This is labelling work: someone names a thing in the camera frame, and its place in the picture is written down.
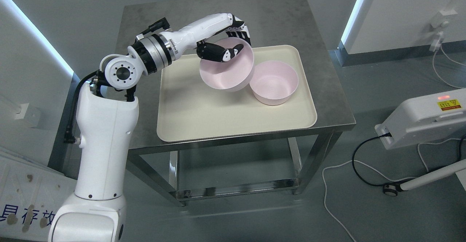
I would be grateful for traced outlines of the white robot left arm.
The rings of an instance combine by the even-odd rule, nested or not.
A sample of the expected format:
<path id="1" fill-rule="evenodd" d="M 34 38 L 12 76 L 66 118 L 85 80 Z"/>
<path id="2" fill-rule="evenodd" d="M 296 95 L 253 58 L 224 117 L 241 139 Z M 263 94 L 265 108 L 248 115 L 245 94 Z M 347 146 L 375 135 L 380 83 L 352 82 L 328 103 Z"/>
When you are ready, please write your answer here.
<path id="1" fill-rule="evenodd" d="M 84 79 L 74 98 L 80 138 L 72 138 L 72 124 L 66 142 L 82 149 L 75 190 L 58 209 L 48 234 L 49 242 L 117 242 L 126 220 L 123 182 L 132 132 L 138 122 L 139 102 L 135 86 L 142 75 L 171 64 L 174 57 L 168 41 L 153 32 L 169 30 L 162 18 L 138 34 L 126 55 L 105 56 L 99 69 L 90 75 L 95 87 L 126 90 L 126 101 L 93 93 Z"/>

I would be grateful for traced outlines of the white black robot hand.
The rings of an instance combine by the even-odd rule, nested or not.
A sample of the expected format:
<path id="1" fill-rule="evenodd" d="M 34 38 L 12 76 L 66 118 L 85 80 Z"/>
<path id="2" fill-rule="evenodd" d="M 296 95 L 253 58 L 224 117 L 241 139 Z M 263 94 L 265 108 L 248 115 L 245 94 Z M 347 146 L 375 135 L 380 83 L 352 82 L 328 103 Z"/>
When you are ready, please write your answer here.
<path id="1" fill-rule="evenodd" d="M 224 48 L 220 45 L 206 42 L 208 38 L 223 32 L 228 37 L 240 38 L 246 43 L 251 44 L 249 30 L 245 22 L 231 13 L 208 15 L 178 31 L 164 31 L 160 34 L 172 46 L 175 60 L 180 59 L 186 50 L 196 49 L 199 58 L 224 63 L 237 56 L 244 46 L 236 44 L 231 48 Z"/>

